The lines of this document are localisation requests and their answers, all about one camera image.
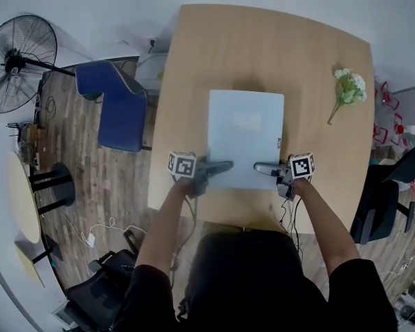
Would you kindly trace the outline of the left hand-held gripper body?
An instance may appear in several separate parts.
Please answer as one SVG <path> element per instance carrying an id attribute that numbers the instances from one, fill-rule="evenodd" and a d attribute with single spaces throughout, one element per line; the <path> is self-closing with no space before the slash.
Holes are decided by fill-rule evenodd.
<path id="1" fill-rule="evenodd" d="M 192 186 L 188 196 L 194 199 L 205 194 L 208 185 L 207 167 L 202 157 L 193 152 L 171 151 L 169 153 L 167 169 L 172 178 L 188 178 Z"/>

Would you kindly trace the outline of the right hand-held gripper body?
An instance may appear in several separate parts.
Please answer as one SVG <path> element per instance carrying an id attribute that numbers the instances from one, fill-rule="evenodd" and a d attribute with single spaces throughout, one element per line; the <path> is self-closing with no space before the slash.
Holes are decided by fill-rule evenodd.
<path id="1" fill-rule="evenodd" d="M 278 195 L 287 200 L 293 200 L 293 181 L 299 178 L 310 179 L 315 171 L 314 156 L 311 152 L 290 155 L 288 160 L 280 165 L 277 174 Z"/>

